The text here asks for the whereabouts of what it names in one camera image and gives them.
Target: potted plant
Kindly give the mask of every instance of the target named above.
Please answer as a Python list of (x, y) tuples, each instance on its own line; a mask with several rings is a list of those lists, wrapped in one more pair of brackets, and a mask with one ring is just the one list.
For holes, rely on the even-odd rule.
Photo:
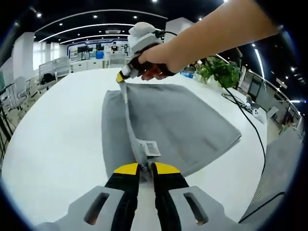
[(208, 63), (197, 67), (197, 74), (201, 76), (202, 82), (208, 83), (209, 79), (217, 81), (219, 86), (232, 88), (237, 85), (240, 80), (240, 68), (236, 63), (225, 61), (216, 57), (207, 58)]

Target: fabric label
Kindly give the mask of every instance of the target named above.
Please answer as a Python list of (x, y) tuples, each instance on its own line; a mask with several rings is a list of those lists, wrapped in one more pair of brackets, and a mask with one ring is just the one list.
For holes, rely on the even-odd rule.
[(143, 141), (139, 139), (137, 141), (147, 156), (161, 156), (156, 141)]

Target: human hand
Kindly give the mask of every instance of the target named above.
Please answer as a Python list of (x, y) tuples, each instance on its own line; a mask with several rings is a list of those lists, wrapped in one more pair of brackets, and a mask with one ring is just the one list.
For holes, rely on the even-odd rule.
[[(176, 60), (172, 58), (172, 51), (168, 43), (162, 43), (144, 51), (138, 60), (141, 64), (146, 61), (153, 64), (166, 64), (168, 70), (173, 73), (177, 73), (182, 69), (176, 64)], [(157, 65), (153, 65), (151, 69), (146, 70), (141, 78), (142, 80), (150, 80), (154, 77), (164, 79), (167, 76), (162, 73)]]

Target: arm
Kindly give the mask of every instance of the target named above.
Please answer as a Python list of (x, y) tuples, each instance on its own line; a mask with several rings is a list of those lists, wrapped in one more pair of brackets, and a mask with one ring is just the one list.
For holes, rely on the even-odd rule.
[(229, 0), (171, 41), (145, 51), (139, 61), (166, 63), (176, 73), (201, 58), (277, 33), (278, 27), (253, 0)]

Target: office desk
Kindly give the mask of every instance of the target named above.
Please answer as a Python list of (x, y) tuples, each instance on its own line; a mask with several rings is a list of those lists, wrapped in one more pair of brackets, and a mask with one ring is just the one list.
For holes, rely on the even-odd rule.
[[(32, 224), (61, 218), (70, 203), (107, 182), (102, 154), (102, 104), (107, 90), (120, 89), (115, 79), (119, 70), (69, 74), (33, 105), (17, 127), (3, 162), (2, 179)], [(219, 201), (226, 215), (238, 222), (254, 196), (264, 159), (255, 130), (238, 107), (221, 96), (225, 90), (213, 90), (179, 74), (160, 81), (135, 78), (128, 82), (183, 85), (242, 133), (239, 142), (224, 155), (186, 177), (189, 185), (199, 186)], [(244, 95), (231, 91), (245, 100)], [(267, 123), (247, 115), (266, 149)], [(140, 212), (142, 209), (149, 210), (146, 202), (139, 203), (139, 216), (146, 214)], [(144, 225), (150, 224), (152, 217), (138, 219)]]

